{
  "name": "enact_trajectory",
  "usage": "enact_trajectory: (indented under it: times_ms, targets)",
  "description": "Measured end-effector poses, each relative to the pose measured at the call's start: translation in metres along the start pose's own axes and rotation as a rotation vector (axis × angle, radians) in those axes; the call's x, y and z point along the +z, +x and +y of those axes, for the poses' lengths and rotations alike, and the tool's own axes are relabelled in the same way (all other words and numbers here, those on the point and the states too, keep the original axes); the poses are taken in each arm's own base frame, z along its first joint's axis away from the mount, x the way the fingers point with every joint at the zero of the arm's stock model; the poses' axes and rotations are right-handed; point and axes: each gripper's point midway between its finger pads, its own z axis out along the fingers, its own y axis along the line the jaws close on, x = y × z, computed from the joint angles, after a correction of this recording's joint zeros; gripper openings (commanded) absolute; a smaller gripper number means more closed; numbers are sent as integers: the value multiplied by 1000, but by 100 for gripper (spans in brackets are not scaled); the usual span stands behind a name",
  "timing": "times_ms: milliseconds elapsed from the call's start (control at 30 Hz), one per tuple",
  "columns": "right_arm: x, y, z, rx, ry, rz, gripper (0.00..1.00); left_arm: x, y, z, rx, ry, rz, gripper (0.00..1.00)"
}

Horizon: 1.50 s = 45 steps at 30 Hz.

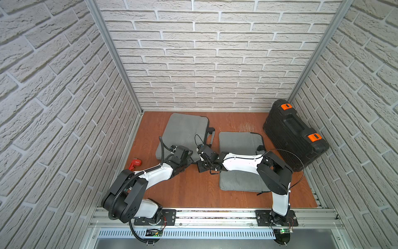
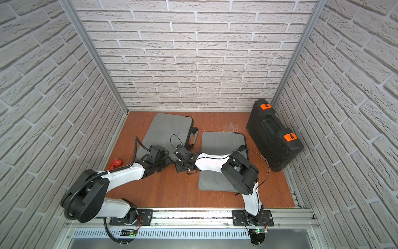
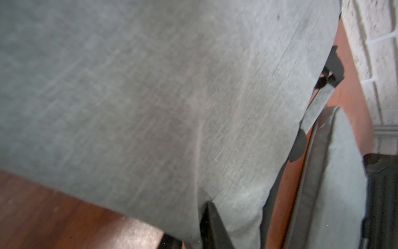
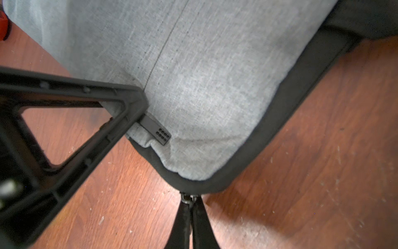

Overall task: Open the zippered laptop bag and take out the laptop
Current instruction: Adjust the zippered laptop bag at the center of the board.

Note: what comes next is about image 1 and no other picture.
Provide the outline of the grey zippered laptop bag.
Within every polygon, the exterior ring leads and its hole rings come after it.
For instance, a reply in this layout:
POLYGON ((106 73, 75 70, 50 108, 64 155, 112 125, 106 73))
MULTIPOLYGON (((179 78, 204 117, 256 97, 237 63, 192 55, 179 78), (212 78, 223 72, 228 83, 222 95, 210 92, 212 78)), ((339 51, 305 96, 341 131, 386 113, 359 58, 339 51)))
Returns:
POLYGON ((174 113, 162 135, 165 146, 185 146, 191 151, 194 163, 200 160, 197 146, 207 141, 207 137, 214 137, 215 129, 209 126, 207 117, 174 113))

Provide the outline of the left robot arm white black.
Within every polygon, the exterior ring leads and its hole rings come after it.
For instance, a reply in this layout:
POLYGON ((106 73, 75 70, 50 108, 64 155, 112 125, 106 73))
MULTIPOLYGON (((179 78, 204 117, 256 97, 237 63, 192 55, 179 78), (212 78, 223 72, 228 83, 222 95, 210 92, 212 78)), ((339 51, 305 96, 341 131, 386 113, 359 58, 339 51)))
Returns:
POLYGON ((155 201, 145 199, 145 192, 183 172, 193 163, 192 154, 193 151, 189 149, 177 148, 157 166, 135 172, 123 170, 101 201, 101 206, 108 211, 108 218, 122 223, 144 218, 150 224, 158 224, 163 218, 163 207, 155 201))

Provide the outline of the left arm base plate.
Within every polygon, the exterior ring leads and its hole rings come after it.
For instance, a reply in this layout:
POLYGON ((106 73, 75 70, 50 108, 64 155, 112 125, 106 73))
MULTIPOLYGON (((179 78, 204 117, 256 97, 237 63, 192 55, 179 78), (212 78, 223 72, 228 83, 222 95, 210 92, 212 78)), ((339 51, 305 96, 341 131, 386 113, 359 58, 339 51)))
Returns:
POLYGON ((176 213, 176 209, 163 209, 158 211, 153 218, 135 218, 134 226, 174 226, 176 213))

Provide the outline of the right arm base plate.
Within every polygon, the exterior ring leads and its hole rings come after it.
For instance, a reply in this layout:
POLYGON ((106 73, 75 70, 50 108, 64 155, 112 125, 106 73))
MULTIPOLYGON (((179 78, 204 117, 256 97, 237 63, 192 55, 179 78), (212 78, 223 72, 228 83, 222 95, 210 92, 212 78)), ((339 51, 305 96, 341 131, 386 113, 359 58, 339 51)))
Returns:
POLYGON ((297 227, 298 221, 293 210, 289 210, 287 215, 281 216, 272 210, 255 210, 255 215, 259 227, 266 226, 287 226, 297 227))

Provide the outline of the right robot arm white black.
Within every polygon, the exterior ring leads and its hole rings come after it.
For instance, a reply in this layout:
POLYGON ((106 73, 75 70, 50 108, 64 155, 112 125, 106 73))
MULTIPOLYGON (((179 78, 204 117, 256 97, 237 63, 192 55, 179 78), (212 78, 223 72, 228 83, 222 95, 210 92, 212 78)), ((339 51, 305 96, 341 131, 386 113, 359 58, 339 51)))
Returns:
POLYGON ((240 171, 259 175, 269 191, 272 192, 273 206, 269 222, 282 226, 288 221, 290 211, 289 194, 293 170, 272 151, 263 155, 247 156, 212 150, 208 145, 198 146, 200 156, 198 169, 204 171, 240 171))

